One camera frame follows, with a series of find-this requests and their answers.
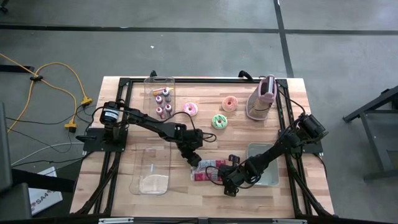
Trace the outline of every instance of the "sprinkled donut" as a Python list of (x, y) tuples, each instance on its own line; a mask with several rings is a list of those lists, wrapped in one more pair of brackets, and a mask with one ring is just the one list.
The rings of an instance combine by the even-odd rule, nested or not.
[(213, 117), (211, 120), (211, 125), (215, 129), (224, 129), (228, 125), (228, 120), (226, 119), (226, 116), (218, 114)]
[(194, 103), (185, 103), (183, 110), (189, 115), (195, 116), (198, 113), (198, 106)]
[(232, 112), (238, 107), (238, 99), (235, 96), (227, 96), (221, 106), (226, 112)]

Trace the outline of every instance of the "green donut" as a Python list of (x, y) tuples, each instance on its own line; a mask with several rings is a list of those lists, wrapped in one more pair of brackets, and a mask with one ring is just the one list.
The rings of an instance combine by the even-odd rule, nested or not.
[(228, 120), (226, 119), (226, 116), (222, 114), (215, 115), (213, 119), (211, 120), (211, 125), (215, 129), (224, 129), (228, 124)]

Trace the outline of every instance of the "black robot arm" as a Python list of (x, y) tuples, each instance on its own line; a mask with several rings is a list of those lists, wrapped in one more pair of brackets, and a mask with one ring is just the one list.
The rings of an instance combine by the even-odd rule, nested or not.
[(239, 188), (248, 188), (241, 187), (243, 183), (254, 185), (259, 181), (261, 174), (271, 161), (285, 153), (290, 153), (294, 148), (318, 142), (326, 134), (325, 128), (313, 115), (301, 114), (299, 118), (280, 135), (280, 138), (276, 141), (274, 146), (265, 153), (249, 157), (240, 164), (234, 163), (231, 166), (220, 166), (218, 176), (221, 177), (223, 182), (224, 194), (235, 197), (239, 192)]
[[(118, 122), (112, 114), (118, 113), (120, 108), (123, 108), (123, 111), (126, 112), (127, 118)], [(119, 137), (120, 130), (123, 127), (121, 124), (135, 124), (157, 133), (165, 141), (176, 143), (182, 157), (186, 158), (191, 166), (196, 167), (201, 161), (201, 157), (194, 152), (197, 148), (203, 146), (203, 131), (201, 129), (187, 130), (185, 124), (165, 123), (137, 109), (129, 108), (124, 103), (113, 101), (104, 104), (99, 121), (105, 125), (109, 141)]]

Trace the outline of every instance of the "concrete floor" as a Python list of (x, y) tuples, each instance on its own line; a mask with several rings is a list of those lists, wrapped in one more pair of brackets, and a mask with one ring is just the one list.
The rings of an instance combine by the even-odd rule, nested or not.
[[(397, 1), (280, 0), (280, 6), (286, 29), (398, 29)], [(10, 13), (0, 14), (0, 22), (278, 28), (272, 0), (13, 0), (8, 8)], [(0, 34), (1, 53), (36, 68), (54, 61), (67, 63), (79, 73), (87, 94), (95, 100), (105, 75), (149, 75), (156, 70), (164, 76), (235, 77), (246, 70), (253, 76), (287, 76), (279, 34), (28, 30), (0, 30)], [(330, 132), (322, 144), (335, 213), (346, 218), (396, 222), (398, 179), (363, 182), (364, 174), (378, 170), (376, 160), (361, 122), (345, 124), (341, 118), (398, 84), (398, 36), (287, 35), (287, 43), (294, 77), (305, 79), (312, 113)], [(8, 62), (0, 58), (0, 63)], [(80, 100), (78, 83), (67, 69), (50, 67), (42, 75), (54, 85), (65, 86)], [(28, 89), (27, 75), (0, 75), (0, 101), (5, 102), (8, 116), (16, 118), (23, 109)], [(23, 119), (60, 121), (73, 113), (72, 106), (67, 95), (38, 83)], [(16, 130), (56, 144), (69, 141), (62, 126), (19, 123)], [(9, 140), (12, 161), (44, 147), (16, 133), (11, 133)], [(48, 150), (26, 162), (79, 156), (81, 146), (73, 146), (61, 156)], [(48, 166), (39, 163), (21, 168), (40, 171)]]

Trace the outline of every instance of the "white cable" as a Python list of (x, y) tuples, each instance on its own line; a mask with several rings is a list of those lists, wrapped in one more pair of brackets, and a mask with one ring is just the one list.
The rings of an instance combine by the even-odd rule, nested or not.
[(33, 152), (33, 153), (31, 153), (31, 154), (29, 154), (29, 155), (23, 157), (22, 159), (19, 159), (19, 160), (16, 161), (16, 162), (13, 162), (11, 165), (13, 166), (13, 165), (15, 165), (16, 163), (18, 163), (18, 162), (20, 162), (20, 161), (23, 161), (24, 159), (27, 159), (27, 158), (29, 158), (30, 156), (33, 156), (34, 154), (36, 154), (36, 153), (38, 153), (38, 152), (41, 152), (41, 151), (43, 151), (43, 150), (45, 150), (45, 149), (48, 149), (48, 148), (50, 148), (50, 147), (64, 146), (64, 145), (69, 145), (69, 144), (84, 144), (84, 143), (83, 143), (83, 142), (67, 142), (67, 143), (60, 143), (60, 144), (55, 144), (55, 145), (52, 145), (52, 146), (47, 146), (47, 147), (44, 147), (44, 148), (42, 148), (42, 149), (39, 149), (39, 150), (37, 150), (37, 151), (35, 151), (35, 152)]

